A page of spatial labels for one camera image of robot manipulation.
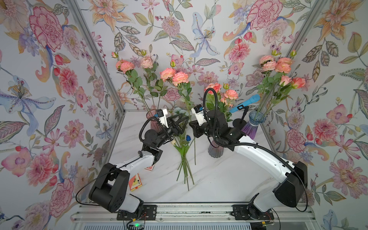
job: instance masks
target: blue flower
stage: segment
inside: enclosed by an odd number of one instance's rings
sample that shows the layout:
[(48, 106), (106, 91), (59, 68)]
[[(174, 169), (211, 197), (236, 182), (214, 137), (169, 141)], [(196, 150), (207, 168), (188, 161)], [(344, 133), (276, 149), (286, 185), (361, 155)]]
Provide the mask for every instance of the blue flower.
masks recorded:
[(203, 19), (198, 12), (193, 13), (193, 24), (192, 30), (195, 34), (194, 41), (198, 42), (198, 49), (195, 53), (192, 53), (190, 57), (199, 57), (202, 49), (206, 49), (210, 55), (218, 55), (216, 47), (211, 46), (208, 41), (211, 41), (212, 37), (215, 35), (215, 27), (207, 28), (202, 33)]
[(49, 109), (54, 105), (56, 98), (41, 97), (38, 99), (28, 98), (32, 96), (29, 92), (29, 86), (27, 82), (17, 76), (13, 76), (13, 81), (10, 81), (8, 85), (8, 91), (12, 92), (12, 95), (8, 95), (0, 90), (0, 105), (3, 105), (6, 112), (9, 114), (15, 111), (20, 111), (27, 114), (29, 118), (29, 128), (27, 135), (31, 136), (38, 128), (38, 121), (34, 117), (33, 113), (37, 108)]

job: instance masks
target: peach rose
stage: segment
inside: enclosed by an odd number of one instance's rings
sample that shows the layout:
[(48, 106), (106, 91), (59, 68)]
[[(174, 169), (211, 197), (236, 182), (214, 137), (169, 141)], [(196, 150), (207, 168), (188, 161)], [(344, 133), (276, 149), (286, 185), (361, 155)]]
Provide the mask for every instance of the peach rose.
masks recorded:
[(183, 73), (183, 72), (176, 73), (173, 76), (173, 84), (175, 86), (178, 86), (178, 84), (179, 83), (182, 83), (182, 82), (185, 82), (185, 83), (188, 83), (189, 82), (188, 75), (186, 73)]
[(128, 70), (132, 70), (134, 69), (135, 65), (131, 62), (128, 62), (128, 61), (124, 61), (121, 66), (120, 66), (120, 70), (125, 73), (127, 72)]
[(212, 88), (216, 91), (216, 93), (218, 93), (221, 89), (221, 85), (219, 83), (211, 83), (209, 84), (206, 88), (205, 88), (205, 91), (209, 88)]
[(264, 64), (263, 66), (262, 66), (262, 69), (264, 70), (264, 71), (268, 71), (268, 70), (274, 70), (276, 68), (276, 62), (275, 61), (269, 61), (269, 62), (267, 62), (266, 64)]
[(160, 72), (161, 79), (165, 82), (168, 78), (172, 78), (176, 70), (173, 68), (166, 68), (164, 71)]
[(238, 93), (235, 90), (228, 89), (225, 92), (225, 97), (233, 100), (233, 99), (238, 99), (239, 98), (239, 95), (238, 95)]

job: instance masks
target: mounting plate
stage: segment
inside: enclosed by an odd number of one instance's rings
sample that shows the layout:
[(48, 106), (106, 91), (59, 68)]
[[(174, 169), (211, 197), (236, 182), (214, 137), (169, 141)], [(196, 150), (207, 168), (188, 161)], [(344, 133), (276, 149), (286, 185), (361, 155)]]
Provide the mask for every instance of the mounting plate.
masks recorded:
[[(157, 205), (143, 205), (143, 213), (146, 212), (146, 220), (156, 220)], [(128, 216), (124, 216), (125, 211), (119, 210), (116, 220), (132, 220)]]

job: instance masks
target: painted leaf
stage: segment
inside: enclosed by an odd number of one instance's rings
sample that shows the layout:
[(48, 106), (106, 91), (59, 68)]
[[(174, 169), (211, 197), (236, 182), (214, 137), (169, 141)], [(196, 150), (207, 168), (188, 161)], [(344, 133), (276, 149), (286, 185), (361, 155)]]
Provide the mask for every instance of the painted leaf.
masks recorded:
[(143, 14), (141, 14), (141, 13), (133, 13), (133, 15), (135, 16), (135, 18), (137, 19), (137, 22), (139, 24), (141, 24), (142, 26), (148, 25), (147, 18)]
[(316, 62), (316, 64), (314, 65), (313, 72), (312, 72), (312, 77), (313, 77), (314, 82), (317, 81), (317, 78), (319, 76), (320, 71), (321, 71), (321, 66), (320, 66), (320, 62), (318, 60)]
[(215, 58), (212, 58), (212, 59), (202, 58), (201, 60), (197, 61), (195, 64), (199, 66), (209, 66), (216, 62), (220, 62), (220, 61)]
[(160, 39), (162, 39), (162, 38), (167, 38), (169, 35), (164, 31), (164, 30), (161, 30), (161, 31), (159, 31), (157, 34), (156, 34), (156, 36), (155, 36), (155, 38), (154, 38), (154, 42), (155, 41), (158, 41), (158, 40), (160, 40)]
[(360, 110), (363, 112), (365, 117), (368, 119), (368, 93), (361, 89), (354, 89), (359, 96)]
[(0, 144), (9, 141), (24, 125), (26, 123), (20, 121), (0, 121)]
[(362, 155), (368, 160), (368, 143), (362, 141), (354, 141), (354, 143), (357, 144)]
[(302, 59), (302, 61), (306, 63), (313, 61), (317, 57), (321, 49), (322, 49), (322, 45), (314, 47), (306, 54), (306, 56)]
[(192, 44), (189, 41), (173, 40), (172, 42), (170, 42), (170, 44), (174, 44), (182, 50), (186, 50), (186, 51), (193, 51), (194, 50), (194, 47), (192, 46)]
[(139, 32), (139, 30), (137, 30), (136, 28), (132, 27), (132, 26), (122, 26), (120, 27), (120, 29), (122, 31), (124, 31), (125, 33), (128, 33), (128, 34), (133, 34), (133, 35), (136, 35), (136, 34), (140, 34), (141, 32)]
[(337, 47), (336, 43), (331, 42), (331, 41), (327, 41), (326, 42), (326, 48), (327, 48), (327, 52), (332, 57), (338, 57), (339, 56), (339, 48)]
[(54, 129), (57, 124), (59, 123), (61, 110), (64, 108), (65, 105), (59, 106), (54, 110), (54, 112), (46, 119), (45, 121), (45, 136)]
[(347, 50), (350, 53), (355, 53), (359, 50), (361, 45), (362, 45), (362, 36), (360, 36), (360, 34), (356, 32), (352, 32), (350, 41), (347, 45)]
[(323, 66), (328, 66), (329, 63), (330, 63), (330, 56), (326, 51), (323, 50), (321, 54), (321, 64)]

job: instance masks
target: purple vase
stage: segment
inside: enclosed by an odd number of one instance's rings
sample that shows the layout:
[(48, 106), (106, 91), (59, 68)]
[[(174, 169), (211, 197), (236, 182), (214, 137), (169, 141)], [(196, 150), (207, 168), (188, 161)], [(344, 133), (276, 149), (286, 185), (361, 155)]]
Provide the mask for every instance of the purple vase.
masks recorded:
[(266, 116), (261, 112), (252, 111), (249, 113), (249, 122), (241, 129), (246, 135), (254, 139), (258, 125), (265, 122)]

